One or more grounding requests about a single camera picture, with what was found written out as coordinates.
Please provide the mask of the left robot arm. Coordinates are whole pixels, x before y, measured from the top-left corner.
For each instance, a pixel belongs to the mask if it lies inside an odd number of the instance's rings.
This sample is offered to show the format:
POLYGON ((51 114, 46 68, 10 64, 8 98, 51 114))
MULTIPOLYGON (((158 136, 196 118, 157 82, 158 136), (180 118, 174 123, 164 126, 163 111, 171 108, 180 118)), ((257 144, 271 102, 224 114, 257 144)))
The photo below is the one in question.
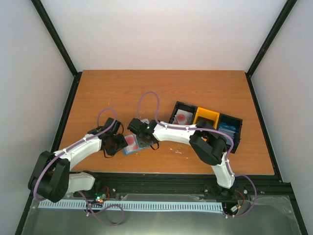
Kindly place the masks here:
POLYGON ((71 173, 71 170, 88 156, 103 151, 113 157, 128 144, 122 133, 118 133, 123 124, 108 118, 103 126, 90 130, 82 139, 64 149, 42 152, 35 164, 28 182, 33 196, 42 200, 58 202, 69 193, 85 191, 96 197, 102 191, 102 185, 89 172, 71 173))

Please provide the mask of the teal card holder wallet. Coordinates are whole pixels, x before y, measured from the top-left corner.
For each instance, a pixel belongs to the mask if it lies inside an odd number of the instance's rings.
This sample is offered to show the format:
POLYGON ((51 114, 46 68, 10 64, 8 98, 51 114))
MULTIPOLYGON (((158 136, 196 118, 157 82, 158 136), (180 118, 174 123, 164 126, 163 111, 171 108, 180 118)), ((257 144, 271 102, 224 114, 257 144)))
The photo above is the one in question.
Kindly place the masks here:
POLYGON ((147 146, 145 147, 139 146, 139 143, 135 134, 127 135, 125 137, 125 140, 126 140, 127 146, 122 149, 122 152, 125 156, 148 148, 147 146))

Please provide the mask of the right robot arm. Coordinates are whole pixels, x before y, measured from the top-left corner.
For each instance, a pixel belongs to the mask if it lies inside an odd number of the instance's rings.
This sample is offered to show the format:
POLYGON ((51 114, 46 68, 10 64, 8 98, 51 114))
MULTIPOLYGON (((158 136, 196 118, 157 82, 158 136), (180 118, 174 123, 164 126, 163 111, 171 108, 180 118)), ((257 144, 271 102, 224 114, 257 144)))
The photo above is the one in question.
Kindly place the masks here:
POLYGON ((128 130, 149 145, 172 141, 191 146, 199 159, 212 167, 217 184, 226 189, 232 188, 235 174, 231 170, 228 155, 234 142, 229 135, 214 129, 208 122, 178 125, 158 120, 143 123, 133 118, 128 130))

